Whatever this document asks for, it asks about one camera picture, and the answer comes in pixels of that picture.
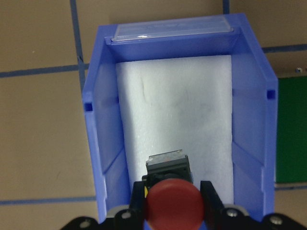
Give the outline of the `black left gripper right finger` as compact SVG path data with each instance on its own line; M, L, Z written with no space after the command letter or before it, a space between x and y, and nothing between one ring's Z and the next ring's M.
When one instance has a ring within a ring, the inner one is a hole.
M224 204L212 182L201 181L200 192L203 198L205 225L221 225Z

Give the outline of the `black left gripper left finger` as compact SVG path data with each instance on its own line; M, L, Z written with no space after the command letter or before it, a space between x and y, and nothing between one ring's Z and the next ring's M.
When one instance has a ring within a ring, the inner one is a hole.
M134 182L130 198L129 210L139 222L144 221L145 184L143 181Z

